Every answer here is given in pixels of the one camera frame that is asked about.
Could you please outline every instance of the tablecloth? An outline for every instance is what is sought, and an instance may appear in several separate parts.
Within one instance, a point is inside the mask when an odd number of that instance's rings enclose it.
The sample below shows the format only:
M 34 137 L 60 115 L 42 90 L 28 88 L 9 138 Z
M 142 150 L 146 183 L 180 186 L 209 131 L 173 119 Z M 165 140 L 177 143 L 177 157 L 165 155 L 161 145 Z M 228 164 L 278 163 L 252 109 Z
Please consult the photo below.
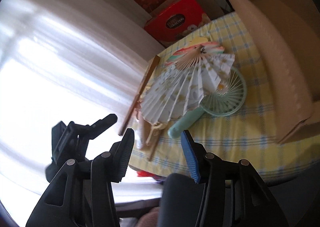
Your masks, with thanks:
M 275 143 L 276 114 L 266 68 L 235 12 L 212 21 L 161 52 L 154 77 L 163 71 L 164 62 L 172 53 L 197 36 L 210 37 L 225 47 L 225 53 L 236 55 L 234 66 L 244 76 L 248 93 L 243 107 L 233 115 L 212 117 L 205 113 L 189 128 L 194 140 L 223 160 L 248 159 L 267 182 L 290 178 L 318 161 L 320 136 L 283 145 Z M 130 165 L 161 176 L 189 175 L 180 139 L 170 139 L 167 135 L 174 122 L 169 122 L 162 131 L 152 161 L 147 161 L 147 152 L 134 147 Z

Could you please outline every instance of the checkered tablecloth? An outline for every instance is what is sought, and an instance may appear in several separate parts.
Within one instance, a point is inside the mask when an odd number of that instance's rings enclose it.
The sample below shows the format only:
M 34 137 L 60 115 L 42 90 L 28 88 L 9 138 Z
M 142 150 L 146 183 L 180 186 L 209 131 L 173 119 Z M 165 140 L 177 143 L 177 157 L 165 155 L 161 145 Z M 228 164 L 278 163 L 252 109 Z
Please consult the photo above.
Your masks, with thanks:
M 248 159 L 265 181 L 292 177 L 318 161 L 320 136 L 284 145 L 275 143 L 275 111 L 266 69 L 236 13 L 212 21 L 161 52 L 155 77 L 163 71 L 164 63 L 172 53 L 197 36 L 211 37 L 225 47 L 225 53 L 236 55 L 234 66 L 244 76 L 248 94 L 244 106 L 233 115 L 212 117 L 204 114 L 189 128 L 194 140 L 223 160 Z M 152 161 L 147 161 L 147 152 L 134 148 L 130 165 L 161 176 L 170 173 L 189 175 L 180 139 L 170 139 L 167 135 L 174 122 L 163 130 Z

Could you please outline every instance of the screw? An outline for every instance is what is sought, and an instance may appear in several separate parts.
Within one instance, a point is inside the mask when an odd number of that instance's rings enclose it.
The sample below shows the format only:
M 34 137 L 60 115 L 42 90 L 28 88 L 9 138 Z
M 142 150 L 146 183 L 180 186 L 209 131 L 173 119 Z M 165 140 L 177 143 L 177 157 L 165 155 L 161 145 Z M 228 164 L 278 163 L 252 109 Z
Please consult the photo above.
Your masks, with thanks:
M 241 164 L 242 164 L 242 165 L 249 165 L 249 161 L 246 160 L 246 159 L 242 159 L 242 160 L 241 160 Z
M 205 157 L 208 159 L 214 159 L 214 154 L 213 153 L 206 153 Z
M 74 165 L 75 164 L 75 160 L 74 159 L 69 159 L 68 161 L 67 161 L 67 165 Z
M 101 156 L 102 156 L 103 158 L 107 158 L 107 157 L 111 156 L 111 153 L 108 152 L 108 151 L 106 151 L 106 152 L 103 152 L 103 153 L 101 154 Z

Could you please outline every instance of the curtain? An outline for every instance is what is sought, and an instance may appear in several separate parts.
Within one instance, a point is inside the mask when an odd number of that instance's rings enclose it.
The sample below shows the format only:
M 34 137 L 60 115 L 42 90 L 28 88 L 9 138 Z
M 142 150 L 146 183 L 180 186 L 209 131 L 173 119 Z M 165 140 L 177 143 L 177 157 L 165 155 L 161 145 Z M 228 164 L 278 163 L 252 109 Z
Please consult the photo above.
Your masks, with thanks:
M 149 18 L 133 0 L 1 1 L 0 200 L 20 226 L 48 185 L 52 126 L 92 124 L 115 113 L 118 123 L 90 141 L 86 156 L 121 140 L 117 128 L 147 61 L 163 50 L 142 28 Z M 139 188 L 130 185 L 137 181 Z M 161 194 L 129 170 L 124 182 L 115 186 L 115 200 Z

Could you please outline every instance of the wooden stick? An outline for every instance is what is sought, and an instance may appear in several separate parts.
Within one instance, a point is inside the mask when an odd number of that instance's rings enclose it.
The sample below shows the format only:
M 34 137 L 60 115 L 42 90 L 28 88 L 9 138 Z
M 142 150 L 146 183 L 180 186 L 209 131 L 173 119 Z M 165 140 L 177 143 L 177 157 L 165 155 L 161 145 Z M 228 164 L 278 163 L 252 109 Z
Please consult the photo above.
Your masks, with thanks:
M 157 65 L 159 64 L 159 61 L 160 61 L 160 57 L 159 57 L 158 55 L 156 55 L 153 59 L 150 60 L 149 66 L 148 66 L 148 68 L 147 68 L 147 70 L 146 70 L 146 72 L 145 72 L 145 74 L 144 74 L 144 76 L 143 76 L 143 79 L 142 79 L 142 81 L 141 81 L 141 83 L 140 83 L 140 85 L 139 85 L 139 88 L 138 88 L 138 90 L 137 90 L 137 93 L 136 93 L 136 95 L 134 96 L 134 99 L 133 99 L 133 101 L 132 101 L 132 104 L 131 104 L 131 106 L 130 106 L 130 108 L 129 108 L 129 110 L 128 110 L 125 118 L 124 118 L 124 121 L 123 121 L 123 123 L 122 123 L 122 126 L 121 126 L 121 128 L 120 128 L 120 130 L 119 130 L 119 132 L 118 132 L 118 135 L 119 135 L 119 136 L 123 136 L 124 131 L 127 129 L 127 125 L 128 125 L 128 123 L 129 123 L 129 121 L 130 121 L 130 118 L 131 118 L 131 116 L 132 116 L 132 113 L 133 113 L 133 111 L 134 111 L 134 108 L 135 108 L 135 106 L 137 105 L 137 102 L 139 101 L 140 96 L 141 96 L 141 94 L 143 93 L 143 91 L 144 91 L 144 89 L 145 89 L 148 81 L 150 80 L 150 77 L 151 77 L 153 71 L 155 70 L 155 68 L 156 68 Z

